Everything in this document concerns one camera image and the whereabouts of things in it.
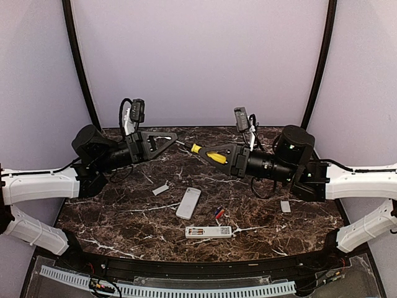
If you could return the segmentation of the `yellow handle screwdriver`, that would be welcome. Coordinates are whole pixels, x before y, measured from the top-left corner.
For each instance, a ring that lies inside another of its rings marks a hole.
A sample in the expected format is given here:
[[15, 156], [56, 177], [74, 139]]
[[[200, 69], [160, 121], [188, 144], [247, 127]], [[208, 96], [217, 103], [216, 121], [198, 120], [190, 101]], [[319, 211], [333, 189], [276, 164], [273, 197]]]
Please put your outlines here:
[[[183, 147], [187, 148], [188, 150], [190, 150], [193, 153], [199, 153], [200, 149], [202, 148], [201, 145], [198, 145], [196, 143], [182, 142], [182, 141], [178, 141], [178, 140], [176, 140], [176, 143], [182, 145]], [[216, 161], [217, 163], [220, 163], [223, 165], [228, 163], [226, 156], [221, 155], [217, 152], [210, 151], [210, 152], [207, 152], [206, 155], [209, 158], [211, 158], [212, 160]]]

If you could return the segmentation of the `white remote battery cover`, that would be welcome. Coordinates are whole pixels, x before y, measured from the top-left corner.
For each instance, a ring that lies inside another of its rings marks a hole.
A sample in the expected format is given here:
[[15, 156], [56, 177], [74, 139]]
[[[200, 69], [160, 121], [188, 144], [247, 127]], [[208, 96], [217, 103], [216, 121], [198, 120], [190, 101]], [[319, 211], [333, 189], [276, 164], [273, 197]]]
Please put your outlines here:
[[164, 185], [162, 185], [162, 186], [160, 186], [160, 187], [158, 187], [158, 188], [152, 190], [152, 193], [153, 193], [155, 196], [158, 196], [159, 194], [161, 194], [161, 193], [167, 191], [168, 189], [169, 189], [169, 186], [168, 186], [167, 184], [164, 184]]

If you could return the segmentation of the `blue purple battery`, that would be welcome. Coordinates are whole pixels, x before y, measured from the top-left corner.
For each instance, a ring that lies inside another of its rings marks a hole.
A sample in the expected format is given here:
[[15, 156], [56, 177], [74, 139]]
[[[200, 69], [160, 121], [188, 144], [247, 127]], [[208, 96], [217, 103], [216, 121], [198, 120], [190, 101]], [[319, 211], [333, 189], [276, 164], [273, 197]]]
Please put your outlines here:
[[222, 210], [222, 206], [219, 206], [219, 207], [216, 209], [216, 211], [215, 211], [215, 216], [217, 216], [217, 215], [220, 213], [221, 210]]

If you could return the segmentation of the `red battery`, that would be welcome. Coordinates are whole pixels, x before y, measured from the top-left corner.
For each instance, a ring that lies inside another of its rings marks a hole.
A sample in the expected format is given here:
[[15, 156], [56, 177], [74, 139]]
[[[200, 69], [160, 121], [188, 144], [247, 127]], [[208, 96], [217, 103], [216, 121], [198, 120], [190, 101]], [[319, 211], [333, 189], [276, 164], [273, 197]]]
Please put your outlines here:
[[216, 219], [219, 219], [224, 213], [225, 213], [224, 209], [220, 210], [219, 213], [217, 213], [216, 215]]

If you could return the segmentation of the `grey remote control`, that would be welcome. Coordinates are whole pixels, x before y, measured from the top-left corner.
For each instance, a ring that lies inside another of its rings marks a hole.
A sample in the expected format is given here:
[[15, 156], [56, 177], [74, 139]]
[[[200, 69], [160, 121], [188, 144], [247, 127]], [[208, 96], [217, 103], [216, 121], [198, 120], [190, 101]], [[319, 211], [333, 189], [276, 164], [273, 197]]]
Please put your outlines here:
[[188, 187], [178, 209], [176, 210], [176, 216], [181, 219], [190, 220], [199, 201], [200, 195], [201, 190]]

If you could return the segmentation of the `grey battery cover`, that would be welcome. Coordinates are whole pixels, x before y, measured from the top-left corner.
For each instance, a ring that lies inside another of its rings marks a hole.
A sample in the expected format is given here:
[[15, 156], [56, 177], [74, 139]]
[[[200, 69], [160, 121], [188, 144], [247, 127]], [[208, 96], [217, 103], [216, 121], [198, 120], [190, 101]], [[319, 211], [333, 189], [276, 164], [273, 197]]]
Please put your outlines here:
[[291, 207], [289, 201], [281, 201], [280, 202], [280, 207], [283, 213], [290, 213], [291, 212]]

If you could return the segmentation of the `white remote control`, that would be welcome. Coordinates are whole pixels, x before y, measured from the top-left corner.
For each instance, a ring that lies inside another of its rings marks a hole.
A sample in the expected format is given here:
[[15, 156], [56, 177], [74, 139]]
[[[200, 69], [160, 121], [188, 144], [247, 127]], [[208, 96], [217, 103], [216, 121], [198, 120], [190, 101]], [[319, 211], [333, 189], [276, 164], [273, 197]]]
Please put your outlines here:
[[[189, 235], [189, 229], [203, 229], [203, 235]], [[218, 238], [231, 238], [232, 229], [230, 226], [219, 226], [219, 227], [186, 227], [185, 228], [186, 239], [218, 239]]]

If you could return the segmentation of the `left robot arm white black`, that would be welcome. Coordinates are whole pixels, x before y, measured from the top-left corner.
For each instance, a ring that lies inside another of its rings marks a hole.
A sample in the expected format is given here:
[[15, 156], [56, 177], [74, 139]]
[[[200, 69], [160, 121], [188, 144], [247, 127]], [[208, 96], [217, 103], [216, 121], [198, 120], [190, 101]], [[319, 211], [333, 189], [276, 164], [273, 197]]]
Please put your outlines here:
[[76, 237], [21, 211], [16, 203], [52, 198], [88, 198], [99, 194], [113, 170], [155, 159], [177, 140], [176, 133], [137, 131], [116, 142], [94, 125], [83, 127], [72, 142], [77, 158], [59, 169], [1, 170], [1, 233], [36, 245], [75, 271], [87, 266]]

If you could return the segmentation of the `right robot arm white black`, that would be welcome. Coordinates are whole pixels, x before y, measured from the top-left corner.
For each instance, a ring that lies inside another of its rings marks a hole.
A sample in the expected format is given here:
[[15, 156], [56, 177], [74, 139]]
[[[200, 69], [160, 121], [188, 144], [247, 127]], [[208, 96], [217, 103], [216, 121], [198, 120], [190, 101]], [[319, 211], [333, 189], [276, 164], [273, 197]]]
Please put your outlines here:
[[306, 202], [383, 198], [371, 213], [327, 234], [325, 249], [317, 254], [316, 263], [330, 269], [341, 253], [351, 252], [396, 227], [396, 165], [350, 168], [330, 159], [314, 160], [314, 143], [314, 136], [306, 130], [288, 125], [276, 138], [272, 154], [235, 143], [192, 151], [227, 175], [286, 184], [294, 196]]

